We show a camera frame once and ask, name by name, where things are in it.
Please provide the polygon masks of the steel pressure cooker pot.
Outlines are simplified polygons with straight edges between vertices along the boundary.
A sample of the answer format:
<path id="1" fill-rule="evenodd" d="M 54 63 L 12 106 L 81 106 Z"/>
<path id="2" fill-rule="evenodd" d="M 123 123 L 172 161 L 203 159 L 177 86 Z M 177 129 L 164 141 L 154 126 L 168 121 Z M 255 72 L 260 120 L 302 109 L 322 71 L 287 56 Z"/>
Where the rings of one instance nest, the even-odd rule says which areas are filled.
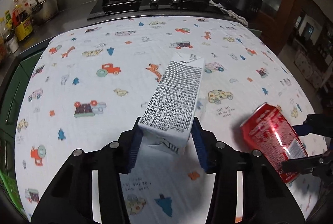
<path id="1" fill-rule="evenodd" d="M 35 0 L 32 5 L 32 18 L 36 25 L 48 22 L 58 14 L 57 0 Z"/>

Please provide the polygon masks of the white rag on counter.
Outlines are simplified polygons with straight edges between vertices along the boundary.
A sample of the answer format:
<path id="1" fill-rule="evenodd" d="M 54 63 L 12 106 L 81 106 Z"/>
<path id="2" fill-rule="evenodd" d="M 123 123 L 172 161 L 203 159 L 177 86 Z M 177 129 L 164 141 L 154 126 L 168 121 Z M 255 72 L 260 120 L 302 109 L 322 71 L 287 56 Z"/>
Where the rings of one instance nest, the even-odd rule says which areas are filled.
<path id="1" fill-rule="evenodd" d="M 209 1 L 209 5 L 218 8 L 224 14 L 227 14 L 229 17 L 232 17 L 232 18 L 236 19 L 243 26 L 248 27 L 248 21 L 244 17 L 239 16 L 238 14 L 236 14 L 235 12 L 233 12 L 232 10 L 225 9 L 221 4 L 217 4 L 213 0 Z"/>

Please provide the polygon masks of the green plastic mesh basket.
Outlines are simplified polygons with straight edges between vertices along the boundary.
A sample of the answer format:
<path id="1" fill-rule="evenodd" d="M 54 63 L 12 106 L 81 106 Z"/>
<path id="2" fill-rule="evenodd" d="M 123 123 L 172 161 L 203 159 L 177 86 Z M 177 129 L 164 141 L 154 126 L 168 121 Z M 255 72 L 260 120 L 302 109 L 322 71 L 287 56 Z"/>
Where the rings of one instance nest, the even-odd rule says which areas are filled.
<path id="1" fill-rule="evenodd" d="M 7 196 L 10 198 L 15 208 L 21 213 L 23 217 L 26 218 L 26 213 L 22 207 L 16 180 L 6 175 L 3 171 L 1 171 L 0 174 L 1 186 L 4 187 Z"/>

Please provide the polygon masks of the small white seasoning jar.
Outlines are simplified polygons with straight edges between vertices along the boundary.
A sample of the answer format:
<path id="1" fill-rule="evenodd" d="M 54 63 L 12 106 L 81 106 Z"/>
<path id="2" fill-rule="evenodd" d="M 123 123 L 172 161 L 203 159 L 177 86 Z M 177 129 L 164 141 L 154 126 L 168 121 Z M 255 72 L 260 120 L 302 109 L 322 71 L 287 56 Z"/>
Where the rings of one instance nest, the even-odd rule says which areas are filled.
<path id="1" fill-rule="evenodd" d="M 17 49 L 19 48 L 19 44 L 18 44 L 15 34 L 8 35 L 6 38 L 6 41 L 7 41 L 7 44 L 9 46 L 11 53 L 15 53 L 15 51 L 17 51 Z"/>

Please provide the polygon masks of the white milk carton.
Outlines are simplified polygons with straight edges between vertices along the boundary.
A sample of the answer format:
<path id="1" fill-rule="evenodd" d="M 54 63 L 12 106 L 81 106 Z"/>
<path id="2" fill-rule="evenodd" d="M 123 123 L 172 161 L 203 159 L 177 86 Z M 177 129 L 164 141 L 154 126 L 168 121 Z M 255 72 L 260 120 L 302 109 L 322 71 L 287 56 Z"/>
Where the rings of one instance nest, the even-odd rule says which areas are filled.
<path id="1" fill-rule="evenodd" d="M 150 147 L 183 154 L 193 125 L 204 66 L 205 59 L 199 55 L 174 53 L 138 124 Z"/>

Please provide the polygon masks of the black gas stove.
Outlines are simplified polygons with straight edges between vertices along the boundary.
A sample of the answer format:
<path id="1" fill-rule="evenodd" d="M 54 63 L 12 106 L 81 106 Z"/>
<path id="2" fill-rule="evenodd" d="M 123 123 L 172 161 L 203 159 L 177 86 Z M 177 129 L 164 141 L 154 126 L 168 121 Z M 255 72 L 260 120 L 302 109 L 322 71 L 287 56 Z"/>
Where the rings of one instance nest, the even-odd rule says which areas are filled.
<path id="1" fill-rule="evenodd" d="M 87 20 L 130 12 L 189 12 L 204 17 L 226 19 L 219 8 L 210 5 L 209 0 L 97 0 Z"/>

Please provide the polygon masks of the red cola can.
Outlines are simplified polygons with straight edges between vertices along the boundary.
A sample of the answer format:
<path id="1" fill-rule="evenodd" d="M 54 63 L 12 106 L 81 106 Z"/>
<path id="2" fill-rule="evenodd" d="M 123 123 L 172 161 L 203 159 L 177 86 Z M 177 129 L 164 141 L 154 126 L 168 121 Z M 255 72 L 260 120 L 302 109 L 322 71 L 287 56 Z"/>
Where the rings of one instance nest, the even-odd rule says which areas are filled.
<path id="1" fill-rule="evenodd" d="M 284 183 L 290 183 L 298 177 L 297 172 L 283 171 L 282 163 L 307 157 L 308 154 L 295 130 L 277 107 L 263 103 L 240 128 L 247 146 L 261 151 Z"/>

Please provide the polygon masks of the white cartoon print tablecloth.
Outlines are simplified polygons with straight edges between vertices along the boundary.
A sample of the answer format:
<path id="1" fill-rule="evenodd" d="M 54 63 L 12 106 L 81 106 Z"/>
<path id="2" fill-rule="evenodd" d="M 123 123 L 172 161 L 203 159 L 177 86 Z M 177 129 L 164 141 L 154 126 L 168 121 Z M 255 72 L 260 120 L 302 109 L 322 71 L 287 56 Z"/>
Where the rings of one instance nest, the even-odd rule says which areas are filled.
<path id="1" fill-rule="evenodd" d="M 15 173 L 26 216 L 77 148 L 96 151 L 133 127 L 146 133 L 121 176 L 132 223 L 205 223 L 214 175 L 200 167 L 193 117 L 233 149 L 263 103 L 292 125 L 314 108 L 279 58 L 239 23 L 153 16 L 101 23 L 53 38 L 33 68 L 18 116 Z"/>

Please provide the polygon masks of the yellow label sauce jar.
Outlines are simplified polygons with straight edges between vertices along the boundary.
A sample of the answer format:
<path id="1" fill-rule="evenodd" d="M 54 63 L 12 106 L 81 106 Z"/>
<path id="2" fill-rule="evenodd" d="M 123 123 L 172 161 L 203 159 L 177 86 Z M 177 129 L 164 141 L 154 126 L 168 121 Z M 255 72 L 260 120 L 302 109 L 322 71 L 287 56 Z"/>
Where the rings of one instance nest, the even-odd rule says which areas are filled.
<path id="1" fill-rule="evenodd" d="M 30 15 L 26 11 L 26 8 L 21 4 L 14 7 L 12 21 L 14 24 L 15 35 L 19 42 L 26 39 L 33 32 Z"/>

